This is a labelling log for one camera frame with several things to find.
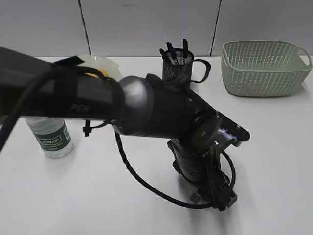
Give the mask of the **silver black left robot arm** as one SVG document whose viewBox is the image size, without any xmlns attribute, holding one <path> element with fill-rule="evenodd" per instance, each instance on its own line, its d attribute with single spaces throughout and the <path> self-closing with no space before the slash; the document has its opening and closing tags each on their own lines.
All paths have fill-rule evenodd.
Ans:
<svg viewBox="0 0 313 235">
<path fill-rule="evenodd" d="M 20 117 L 101 120 L 114 127 L 122 160 L 144 187 L 176 205 L 221 211 L 237 201 L 236 173 L 221 169 L 220 157 L 250 134 L 190 89 L 181 69 L 174 79 L 154 74 L 117 81 L 85 67 L 73 56 L 49 63 L 7 48 L 0 49 L 0 144 L 4 146 Z M 131 167 L 121 136 L 166 138 L 174 169 L 196 187 L 204 204 L 176 200 L 144 181 Z"/>
</svg>

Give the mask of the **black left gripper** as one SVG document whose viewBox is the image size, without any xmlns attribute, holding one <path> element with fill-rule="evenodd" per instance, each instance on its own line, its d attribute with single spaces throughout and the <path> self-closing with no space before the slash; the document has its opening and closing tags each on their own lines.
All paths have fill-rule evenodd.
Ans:
<svg viewBox="0 0 313 235">
<path fill-rule="evenodd" d="M 197 189 L 196 194 L 205 204 L 224 211 L 237 201 L 238 196 L 233 191 L 236 180 L 234 164 L 227 153 L 221 152 L 216 144 L 201 156 L 175 139 L 169 140 L 167 146 L 175 158 L 173 168 Z M 231 178 L 221 170 L 221 155 L 230 166 Z"/>
</svg>

